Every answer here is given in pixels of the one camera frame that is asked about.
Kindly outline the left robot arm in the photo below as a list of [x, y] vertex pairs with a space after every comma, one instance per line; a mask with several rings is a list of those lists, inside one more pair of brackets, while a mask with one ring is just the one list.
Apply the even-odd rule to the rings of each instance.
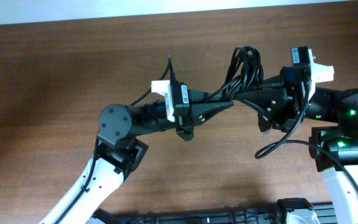
[[98, 207], [134, 172], [148, 145], [138, 136], [175, 130], [183, 140], [194, 128], [233, 106], [209, 93], [187, 89], [159, 90], [162, 100], [144, 105], [107, 105], [99, 115], [92, 158], [68, 192], [42, 219], [42, 223], [87, 223]]

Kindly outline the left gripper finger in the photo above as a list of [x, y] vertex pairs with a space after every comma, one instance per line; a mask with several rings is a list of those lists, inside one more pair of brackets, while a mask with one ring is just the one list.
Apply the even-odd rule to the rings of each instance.
[[205, 104], [216, 102], [215, 97], [209, 98], [211, 93], [198, 90], [188, 90], [190, 104]]
[[198, 103], [191, 106], [191, 119], [193, 126], [199, 126], [207, 122], [218, 113], [234, 106], [229, 102]]

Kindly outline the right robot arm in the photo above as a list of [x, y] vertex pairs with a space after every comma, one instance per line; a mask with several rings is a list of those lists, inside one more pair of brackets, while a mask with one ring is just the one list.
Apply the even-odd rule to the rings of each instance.
[[283, 144], [305, 118], [331, 122], [313, 128], [304, 144], [329, 190], [338, 223], [358, 223], [358, 88], [332, 90], [316, 83], [333, 79], [332, 66], [283, 67], [276, 77], [236, 94], [258, 112], [260, 129], [279, 129], [281, 140], [255, 153], [261, 159]]

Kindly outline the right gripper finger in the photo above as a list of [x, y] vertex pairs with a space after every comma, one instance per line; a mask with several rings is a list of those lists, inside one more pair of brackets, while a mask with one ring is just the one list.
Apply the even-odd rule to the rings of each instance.
[[270, 90], [270, 89], [280, 89], [285, 87], [285, 81], [283, 75], [277, 75], [266, 80], [263, 80], [260, 83], [257, 83], [253, 86], [253, 90]]
[[235, 97], [237, 101], [250, 106], [266, 118], [273, 118], [283, 109], [288, 95], [284, 88], [271, 88], [254, 91], [243, 91]]

